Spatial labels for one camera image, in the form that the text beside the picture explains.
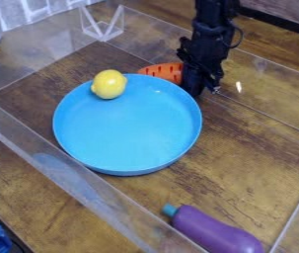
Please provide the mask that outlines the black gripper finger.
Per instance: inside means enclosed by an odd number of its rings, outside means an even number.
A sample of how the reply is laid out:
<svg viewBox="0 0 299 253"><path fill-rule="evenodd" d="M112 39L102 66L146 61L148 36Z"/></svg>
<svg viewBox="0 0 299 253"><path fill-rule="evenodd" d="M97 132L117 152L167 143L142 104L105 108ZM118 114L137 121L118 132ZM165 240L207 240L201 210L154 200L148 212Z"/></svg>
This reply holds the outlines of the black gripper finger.
<svg viewBox="0 0 299 253"><path fill-rule="evenodd" d="M217 67L215 70L209 71L205 74L205 86L211 93L217 93L220 90L220 80L224 77L224 71L221 67Z"/></svg>
<svg viewBox="0 0 299 253"><path fill-rule="evenodd" d="M189 63L183 63L180 87L192 97L199 96L204 89L203 73Z"/></svg>

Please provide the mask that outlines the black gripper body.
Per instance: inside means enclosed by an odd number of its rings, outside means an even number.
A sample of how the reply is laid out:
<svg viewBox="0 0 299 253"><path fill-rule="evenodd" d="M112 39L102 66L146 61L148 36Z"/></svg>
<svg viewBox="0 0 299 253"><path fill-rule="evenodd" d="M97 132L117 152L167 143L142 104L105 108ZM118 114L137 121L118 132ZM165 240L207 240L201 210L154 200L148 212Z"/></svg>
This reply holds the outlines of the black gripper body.
<svg viewBox="0 0 299 253"><path fill-rule="evenodd" d="M216 24L192 20L192 36L179 39L180 46L176 55L183 62L183 68L199 71L219 71L221 61L228 56L235 33L235 24L229 19Z"/></svg>

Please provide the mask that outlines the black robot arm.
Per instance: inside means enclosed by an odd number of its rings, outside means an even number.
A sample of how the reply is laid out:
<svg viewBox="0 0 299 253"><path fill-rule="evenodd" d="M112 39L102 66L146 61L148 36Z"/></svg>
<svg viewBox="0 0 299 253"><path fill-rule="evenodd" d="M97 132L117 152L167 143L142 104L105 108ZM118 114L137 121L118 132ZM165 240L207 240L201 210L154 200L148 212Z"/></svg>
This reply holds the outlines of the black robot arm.
<svg viewBox="0 0 299 253"><path fill-rule="evenodd" d="M176 50L183 63L180 87L192 97L199 96L204 88L211 93L219 92L224 77L221 62L244 36L232 21L239 7L239 0L195 0L192 36L179 39Z"/></svg>

